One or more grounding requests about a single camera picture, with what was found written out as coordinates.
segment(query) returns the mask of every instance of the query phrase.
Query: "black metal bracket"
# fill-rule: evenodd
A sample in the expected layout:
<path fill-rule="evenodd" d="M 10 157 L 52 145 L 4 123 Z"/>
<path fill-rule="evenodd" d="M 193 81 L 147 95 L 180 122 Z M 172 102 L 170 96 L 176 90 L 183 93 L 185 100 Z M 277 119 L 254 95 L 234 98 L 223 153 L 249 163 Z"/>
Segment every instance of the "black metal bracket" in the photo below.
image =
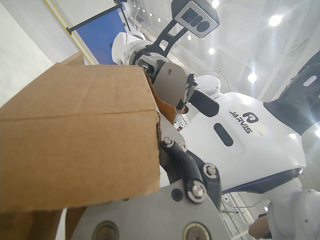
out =
<path fill-rule="evenodd" d="M 128 21 L 127 21 L 127 18 L 126 18 L 126 16 L 125 16 L 125 13 L 124 13 L 124 11 L 123 11 L 123 9 L 122 9 L 122 3 L 121 3 L 119 0 L 116 0 L 116 1 L 117 1 L 117 5 L 115 5 L 114 7 L 111 7 L 111 8 L 109 8 L 109 9 L 107 9 L 107 10 L 105 10 L 105 11 L 103 11 L 103 12 L 101 12 L 101 13 L 93 16 L 93 17 L 90 17 L 89 19 L 87 19 L 87 20 L 85 20 L 85 21 L 83 21 L 83 22 L 81 22 L 81 23 L 79 23 L 79 24 L 77 24 L 77 25 L 75 25 L 75 26 L 73 26 L 73 27 L 71 27 L 71 28 L 67 27 L 66 30 L 68 31 L 68 33 L 69 33 L 70 35 L 72 35 L 72 32 L 75 31 L 76 29 L 78 29 L 78 28 L 80 28 L 80 27 L 83 27 L 84 25 L 86 25 L 86 24 L 88 24 L 88 23 L 90 23 L 90 22 L 92 22 L 92 21 L 94 21 L 94 20 L 96 20 L 96 19 L 98 19 L 98 18 L 100 18 L 100 17 L 102 17 L 102 16 L 104 16 L 104 15 L 112 12 L 112 11 L 115 11 L 115 10 L 117 10 L 117 9 L 120 9 L 121 12 L 122 12 L 122 15 L 123 15 L 123 17 L 124 17 L 124 19 L 125 19 L 125 22 L 126 22 L 126 24 L 127 24 L 127 27 L 128 27 L 128 29 L 129 29 L 129 31 L 131 31 L 130 26 L 129 26 L 129 23 L 128 23 Z"/>
<path fill-rule="evenodd" d="M 162 55 L 162 56 L 164 56 L 166 58 L 168 56 L 168 53 L 169 53 L 170 49 L 174 45 L 174 43 L 176 43 L 188 31 L 188 29 L 184 27 L 176 35 L 169 34 L 169 31 L 176 24 L 177 24 L 177 21 L 175 19 L 172 19 L 171 22 L 165 27 L 165 29 L 162 30 L 162 32 L 158 36 L 157 40 L 147 48 L 147 51 L 159 53 L 160 55 Z M 165 48 L 165 50 L 163 50 L 160 47 L 160 43 L 161 43 L 162 40 L 168 42 L 168 45 Z"/>

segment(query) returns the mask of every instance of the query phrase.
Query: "metal bolt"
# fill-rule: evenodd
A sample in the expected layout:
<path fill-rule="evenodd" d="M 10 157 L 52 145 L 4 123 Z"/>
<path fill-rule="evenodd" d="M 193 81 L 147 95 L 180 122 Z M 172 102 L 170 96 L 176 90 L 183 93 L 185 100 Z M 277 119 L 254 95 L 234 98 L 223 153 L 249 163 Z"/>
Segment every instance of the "metal bolt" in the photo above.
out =
<path fill-rule="evenodd" d="M 211 163 L 206 163 L 203 165 L 203 172 L 204 174 L 211 179 L 216 179 L 217 175 L 216 175 L 216 166 L 211 164 Z"/>
<path fill-rule="evenodd" d="M 215 175 L 216 173 L 216 168 L 212 167 L 212 166 L 208 166 L 207 167 L 207 171 L 210 175 Z"/>
<path fill-rule="evenodd" d="M 163 141 L 165 142 L 166 145 L 170 145 L 171 142 L 172 142 L 172 140 L 170 139 L 170 137 L 165 137 L 165 138 L 163 139 Z"/>
<path fill-rule="evenodd" d="M 186 240 L 209 240 L 209 233 L 207 229 L 199 224 L 192 223 L 185 229 L 185 238 Z"/>
<path fill-rule="evenodd" d="M 183 152 L 186 152 L 188 150 L 187 145 L 183 142 L 178 143 L 178 146 L 181 147 Z"/>
<path fill-rule="evenodd" d="M 94 240 L 119 240 L 119 231 L 112 222 L 102 222 L 94 230 L 91 239 Z"/>
<path fill-rule="evenodd" d="M 203 195 L 203 188 L 200 185 L 193 185 L 192 194 L 196 198 L 201 198 Z"/>

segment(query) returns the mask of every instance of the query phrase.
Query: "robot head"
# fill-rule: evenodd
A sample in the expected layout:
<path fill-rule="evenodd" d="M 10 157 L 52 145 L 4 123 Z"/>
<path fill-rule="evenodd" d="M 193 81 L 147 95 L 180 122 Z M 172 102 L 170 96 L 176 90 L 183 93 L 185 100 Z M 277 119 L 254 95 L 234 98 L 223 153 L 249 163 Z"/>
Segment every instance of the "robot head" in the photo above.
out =
<path fill-rule="evenodd" d="M 198 90 L 202 93 L 212 96 L 220 92 L 221 82 L 212 75 L 203 75 L 196 78 L 198 82 Z"/>

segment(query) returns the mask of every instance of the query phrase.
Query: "black oval slot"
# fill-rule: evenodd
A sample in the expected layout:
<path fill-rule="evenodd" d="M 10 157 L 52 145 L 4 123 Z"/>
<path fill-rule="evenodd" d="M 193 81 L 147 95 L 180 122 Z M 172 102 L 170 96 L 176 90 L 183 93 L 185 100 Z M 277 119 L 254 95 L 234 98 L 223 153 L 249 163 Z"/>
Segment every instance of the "black oval slot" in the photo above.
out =
<path fill-rule="evenodd" d="M 228 134 L 228 132 L 224 129 L 224 127 L 220 123 L 216 123 L 213 126 L 213 129 L 216 131 L 218 136 L 221 138 L 222 142 L 227 146 L 230 147 L 233 145 L 233 139 Z"/>

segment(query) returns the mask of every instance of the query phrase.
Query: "white wall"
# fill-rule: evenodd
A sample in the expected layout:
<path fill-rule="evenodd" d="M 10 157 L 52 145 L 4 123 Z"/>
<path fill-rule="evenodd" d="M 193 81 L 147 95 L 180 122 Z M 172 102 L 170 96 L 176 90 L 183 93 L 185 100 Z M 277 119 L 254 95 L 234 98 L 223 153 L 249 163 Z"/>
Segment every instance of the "white wall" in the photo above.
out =
<path fill-rule="evenodd" d="M 79 51 L 42 0 L 0 0 L 0 3 L 51 62 L 61 62 Z"/>
<path fill-rule="evenodd" d="M 53 65 L 0 3 L 0 107 Z"/>

